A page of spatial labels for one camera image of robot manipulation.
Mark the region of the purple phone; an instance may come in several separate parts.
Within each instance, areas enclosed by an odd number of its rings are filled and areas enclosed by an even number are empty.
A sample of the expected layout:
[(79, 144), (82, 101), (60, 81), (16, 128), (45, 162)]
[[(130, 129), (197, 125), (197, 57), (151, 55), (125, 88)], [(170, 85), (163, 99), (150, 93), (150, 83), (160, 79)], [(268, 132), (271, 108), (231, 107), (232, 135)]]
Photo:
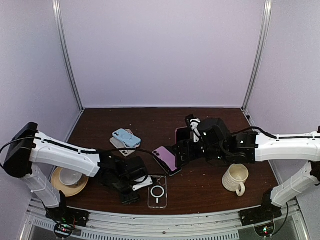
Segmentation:
[(152, 153), (156, 156), (155, 161), (167, 175), (174, 176), (182, 170), (181, 167), (176, 167), (176, 155), (170, 146), (160, 146)]
[(188, 127), (179, 127), (175, 130), (175, 145), (177, 148), (180, 142), (192, 144), (194, 142), (193, 132)]

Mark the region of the clear magsafe phone case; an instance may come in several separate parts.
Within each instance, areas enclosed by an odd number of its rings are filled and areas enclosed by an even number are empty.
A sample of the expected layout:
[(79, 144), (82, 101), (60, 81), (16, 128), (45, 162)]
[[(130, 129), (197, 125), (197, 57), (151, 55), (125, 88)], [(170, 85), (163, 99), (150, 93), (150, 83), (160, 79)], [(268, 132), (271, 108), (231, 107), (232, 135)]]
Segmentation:
[(148, 187), (147, 205), (150, 209), (165, 209), (168, 205), (167, 177), (152, 175), (152, 185)]

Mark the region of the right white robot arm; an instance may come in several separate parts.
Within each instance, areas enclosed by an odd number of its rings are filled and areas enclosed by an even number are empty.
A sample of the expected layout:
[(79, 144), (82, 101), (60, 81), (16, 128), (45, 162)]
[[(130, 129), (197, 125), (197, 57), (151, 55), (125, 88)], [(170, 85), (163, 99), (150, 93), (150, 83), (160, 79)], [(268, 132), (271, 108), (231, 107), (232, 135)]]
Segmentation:
[(266, 221), (280, 217), (281, 208), (309, 187), (320, 184), (320, 133), (273, 135), (251, 126), (230, 132), (221, 118), (200, 120), (185, 118), (192, 137), (177, 141), (172, 147), (177, 167), (205, 158), (220, 159), (232, 164), (254, 164), (276, 160), (305, 160), (306, 164), (287, 181), (264, 193), (261, 206), (242, 210), (242, 219), (249, 216)]

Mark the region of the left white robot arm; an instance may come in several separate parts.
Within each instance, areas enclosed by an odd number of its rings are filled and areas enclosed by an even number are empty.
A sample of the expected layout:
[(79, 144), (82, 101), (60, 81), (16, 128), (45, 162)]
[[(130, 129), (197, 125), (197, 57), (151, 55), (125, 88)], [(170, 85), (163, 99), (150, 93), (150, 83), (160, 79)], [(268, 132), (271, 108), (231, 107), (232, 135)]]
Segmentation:
[(29, 122), (13, 139), (8, 148), (3, 170), (11, 177), (25, 181), (30, 191), (45, 208), (61, 222), (72, 218), (65, 204), (65, 195), (57, 190), (42, 173), (38, 164), (48, 164), (78, 172), (119, 192), (123, 204), (139, 200), (138, 190), (152, 184), (152, 179), (140, 157), (125, 159), (112, 150), (82, 148), (55, 140), (38, 131), (38, 124)]

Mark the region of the bottom dark phone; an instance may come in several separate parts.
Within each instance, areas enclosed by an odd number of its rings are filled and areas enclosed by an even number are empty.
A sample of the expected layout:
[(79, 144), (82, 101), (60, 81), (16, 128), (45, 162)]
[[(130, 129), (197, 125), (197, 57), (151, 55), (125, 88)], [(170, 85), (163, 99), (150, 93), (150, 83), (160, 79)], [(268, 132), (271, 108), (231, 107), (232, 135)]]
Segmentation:
[(161, 146), (158, 153), (161, 164), (169, 176), (174, 176), (182, 170), (180, 167), (176, 167), (176, 156), (167, 147)]

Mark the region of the light blue phone case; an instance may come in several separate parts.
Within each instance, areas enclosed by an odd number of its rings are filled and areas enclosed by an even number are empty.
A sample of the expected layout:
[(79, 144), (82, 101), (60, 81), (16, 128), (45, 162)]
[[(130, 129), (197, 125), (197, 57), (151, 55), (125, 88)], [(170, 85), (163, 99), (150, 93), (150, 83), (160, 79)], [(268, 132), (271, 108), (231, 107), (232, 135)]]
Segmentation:
[(134, 148), (141, 143), (141, 139), (132, 133), (129, 133), (123, 128), (120, 128), (112, 133), (112, 136), (124, 143), (129, 148)]

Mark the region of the pinkish beige phone case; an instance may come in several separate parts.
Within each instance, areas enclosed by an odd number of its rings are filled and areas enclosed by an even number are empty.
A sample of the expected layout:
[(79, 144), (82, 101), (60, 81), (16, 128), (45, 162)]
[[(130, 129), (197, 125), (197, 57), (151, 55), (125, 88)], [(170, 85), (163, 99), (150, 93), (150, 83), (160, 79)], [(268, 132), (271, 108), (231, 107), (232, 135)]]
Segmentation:
[(141, 139), (133, 134), (133, 132), (130, 129), (125, 129), (127, 132), (125, 136), (124, 144), (129, 148), (138, 148), (141, 144)]

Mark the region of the tan saucer plate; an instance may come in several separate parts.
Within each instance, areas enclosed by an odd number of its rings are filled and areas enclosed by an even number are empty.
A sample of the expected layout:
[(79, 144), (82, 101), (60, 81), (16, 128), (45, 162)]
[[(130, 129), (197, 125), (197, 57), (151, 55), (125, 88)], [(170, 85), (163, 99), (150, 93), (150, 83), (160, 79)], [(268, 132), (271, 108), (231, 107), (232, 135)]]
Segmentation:
[(79, 194), (87, 185), (89, 178), (86, 175), (82, 175), (81, 180), (75, 184), (75, 185), (71, 185), (71, 186), (67, 186), (61, 183), (60, 179), (59, 179), (59, 175), (60, 175), (60, 171), (63, 168), (61, 167), (57, 167), (50, 179), (50, 182), (52, 184), (53, 187), (55, 187), (57, 190), (62, 191), (64, 193), (64, 195), (66, 197), (73, 197), (77, 194)]

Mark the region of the cream ribbed mug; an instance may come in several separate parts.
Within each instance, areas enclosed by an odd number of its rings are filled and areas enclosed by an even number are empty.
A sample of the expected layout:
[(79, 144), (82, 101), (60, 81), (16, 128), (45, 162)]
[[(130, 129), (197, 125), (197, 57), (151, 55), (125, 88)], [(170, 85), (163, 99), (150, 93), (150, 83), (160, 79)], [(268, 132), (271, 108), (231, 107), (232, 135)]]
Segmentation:
[(249, 177), (249, 170), (243, 164), (232, 164), (222, 177), (223, 187), (242, 197), (246, 192), (245, 183)]

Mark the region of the white bowl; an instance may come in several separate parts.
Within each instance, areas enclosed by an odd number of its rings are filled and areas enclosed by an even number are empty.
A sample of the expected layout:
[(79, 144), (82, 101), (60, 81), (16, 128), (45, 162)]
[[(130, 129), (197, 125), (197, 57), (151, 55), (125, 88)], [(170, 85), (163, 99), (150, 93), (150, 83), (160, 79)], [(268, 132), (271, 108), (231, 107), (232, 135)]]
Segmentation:
[(83, 174), (71, 169), (63, 168), (59, 173), (59, 180), (66, 186), (76, 185), (82, 178)]

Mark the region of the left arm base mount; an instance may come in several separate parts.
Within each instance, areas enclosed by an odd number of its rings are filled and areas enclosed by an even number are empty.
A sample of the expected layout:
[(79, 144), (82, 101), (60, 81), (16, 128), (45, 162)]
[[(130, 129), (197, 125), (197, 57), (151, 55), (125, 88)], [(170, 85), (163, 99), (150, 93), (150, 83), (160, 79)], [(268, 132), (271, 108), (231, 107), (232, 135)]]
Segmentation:
[(90, 215), (88, 211), (69, 207), (65, 211), (60, 208), (45, 208), (45, 211), (45, 216), (55, 222), (53, 232), (60, 239), (70, 237), (76, 227), (86, 227)]

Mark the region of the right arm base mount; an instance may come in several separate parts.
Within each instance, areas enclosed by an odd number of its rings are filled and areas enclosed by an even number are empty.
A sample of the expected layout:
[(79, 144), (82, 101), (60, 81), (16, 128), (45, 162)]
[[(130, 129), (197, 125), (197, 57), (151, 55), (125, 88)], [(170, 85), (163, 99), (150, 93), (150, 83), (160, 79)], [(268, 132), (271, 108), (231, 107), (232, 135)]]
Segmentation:
[(280, 209), (272, 210), (261, 206), (239, 212), (242, 226), (253, 225), (255, 233), (262, 238), (271, 237), (276, 232), (274, 220), (281, 216)]

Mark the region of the right aluminium corner post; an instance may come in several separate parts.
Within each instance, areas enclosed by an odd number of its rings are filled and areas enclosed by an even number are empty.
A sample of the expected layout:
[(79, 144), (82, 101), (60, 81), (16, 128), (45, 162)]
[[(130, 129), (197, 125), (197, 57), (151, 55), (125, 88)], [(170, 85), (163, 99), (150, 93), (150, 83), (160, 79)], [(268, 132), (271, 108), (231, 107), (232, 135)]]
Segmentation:
[(272, 0), (265, 0), (264, 1), (264, 9), (263, 9), (263, 14), (262, 14), (258, 45), (257, 45), (257, 49), (256, 49), (256, 54), (255, 54), (255, 58), (254, 58), (254, 62), (253, 62), (253, 67), (252, 67), (252, 71), (251, 71), (251, 75), (250, 75), (249, 84), (248, 84), (245, 98), (244, 98), (242, 108), (241, 108), (243, 112), (248, 111), (250, 99), (251, 99), (251, 96), (254, 91), (255, 82), (256, 82), (258, 74), (259, 74), (259, 69), (260, 69), (260, 65), (262, 62), (262, 58), (263, 58), (263, 52), (264, 52), (264, 49), (266, 46), (268, 33), (269, 33), (269, 29), (270, 29), (270, 22), (271, 22), (271, 17), (272, 17), (272, 6), (273, 6)]

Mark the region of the aluminium corner post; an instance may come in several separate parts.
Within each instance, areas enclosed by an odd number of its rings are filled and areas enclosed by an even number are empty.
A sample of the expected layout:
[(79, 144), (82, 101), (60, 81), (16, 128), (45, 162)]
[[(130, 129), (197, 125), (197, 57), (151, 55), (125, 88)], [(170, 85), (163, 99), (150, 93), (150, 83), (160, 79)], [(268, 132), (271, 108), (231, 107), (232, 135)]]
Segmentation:
[(80, 97), (80, 93), (76, 84), (74, 72), (72, 69), (72, 63), (68, 51), (67, 40), (65, 36), (62, 12), (61, 12), (61, 3), (59, 0), (52, 0), (53, 14), (56, 22), (56, 27), (59, 35), (60, 46), (63, 55), (63, 61), (67, 73), (67, 77), (71, 86), (72, 93), (74, 95), (77, 107), (80, 112), (84, 111), (84, 106)]
[(269, 29), (270, 29), (270, 22), (271, 22), (271, 17), (272, 17), (272, 6), (273, 6), (272, 0), (265, 0), (264, 1), (264, 9), (263, 9), (263, 14), (262, 14), (258, 45), (257, 45), (257, 49), (256, 49), (256, 54), (255, 54), (255, 58), (254, 58), (254, 62), (253, 62), (253, 67), (252, 67), (252, 71), (251, 71), (251, 75), (250, 75), (249, 84), (248, 84), (245, 98), (244, 98), (242, 108), (241, 108), (243, 112), (248, 111), (250, 99), (251, 99), (251, 96), (254, 91), (255, 82), (256, 82), (258, 74), (259, 74), (259, 69), (260, 69), (260, 65), (262, 62), (262, 58), (263, 58), (263, 52), (264, 52), (264, 49), (266, 46), (268, 33), (269, 33)]

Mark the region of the left aluminium corner post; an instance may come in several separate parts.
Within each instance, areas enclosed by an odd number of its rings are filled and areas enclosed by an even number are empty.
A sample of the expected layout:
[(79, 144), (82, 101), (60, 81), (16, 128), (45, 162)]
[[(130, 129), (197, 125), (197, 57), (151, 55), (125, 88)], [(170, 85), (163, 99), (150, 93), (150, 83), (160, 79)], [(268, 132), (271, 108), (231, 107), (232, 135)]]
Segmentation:
[(80, 97), (80, 93), (76, 84), (74, 72), (72, 69), (72, 63), (68, 51), (67, 40), (65, 36), (62, 12), (61, 12), (61, 3), (59, 0), (52, 0), (53, 14), (56, 22), (56, 27), (59, 35), (60, 46), (63, 55), (63, 61), (67, 73), (67, 77), (71, 86), (72, 93), (74, 95), (77, 107), (80, 112), (84, 111), (84, 106)]

